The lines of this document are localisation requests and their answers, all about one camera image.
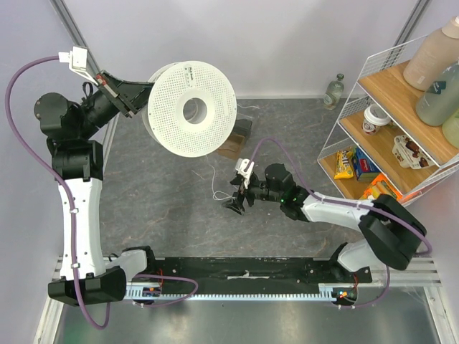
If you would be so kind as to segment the white perforated cable spool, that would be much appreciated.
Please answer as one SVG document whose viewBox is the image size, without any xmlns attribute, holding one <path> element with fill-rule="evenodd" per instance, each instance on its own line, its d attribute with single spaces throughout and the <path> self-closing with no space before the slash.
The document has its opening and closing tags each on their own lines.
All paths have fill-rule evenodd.
<svg viewBox="0 0 459 344">
<path fill-rule="evenodd" d="M 168 64 L 153 83 L 142 120 L 148 134 L 169 152 L 205 156 L 230 136 L 237 117 L 235 91 L 216 67 L 199 61 Z"/>
</svg>

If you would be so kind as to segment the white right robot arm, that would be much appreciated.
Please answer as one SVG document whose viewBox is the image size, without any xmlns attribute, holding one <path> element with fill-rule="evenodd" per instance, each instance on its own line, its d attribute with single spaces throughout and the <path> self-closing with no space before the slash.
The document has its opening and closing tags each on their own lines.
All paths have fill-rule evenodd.
<svg viewBox="0 0 459 344">
<path fill-rule="evenodd" d="M 425 227 L 389 195 L 374 200 L 326 196 L 298 185 L 283 164 L 269 165 L 263 180 L 253 173 L 253 166 L 247 159 L 238 160 L 231 182 L 237 191 L 223 203 L 225 208 L 243 215 L 246 206 L 269 201 L 294 221 L 335 224 L 363 235 L 361 241 L 340 248 L 328 264 L 328 273 L 337 282 L 367 266 L 405 270 L 426 236 Z"/>
</svg>

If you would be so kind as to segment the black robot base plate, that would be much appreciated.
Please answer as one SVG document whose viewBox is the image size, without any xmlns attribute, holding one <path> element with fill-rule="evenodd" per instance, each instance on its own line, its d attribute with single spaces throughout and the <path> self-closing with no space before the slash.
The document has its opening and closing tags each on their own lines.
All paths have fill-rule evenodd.
<svg viewBox="0 0 459 344">
<path fill-rule="evenodd" d="M 320 284 L 372 282 L 370 268 L 347 272 L 332 260 L 310 257 L 156 258 L 150 274 L 193 279 L 199 293 L 317 292 Z"/>
</svg>

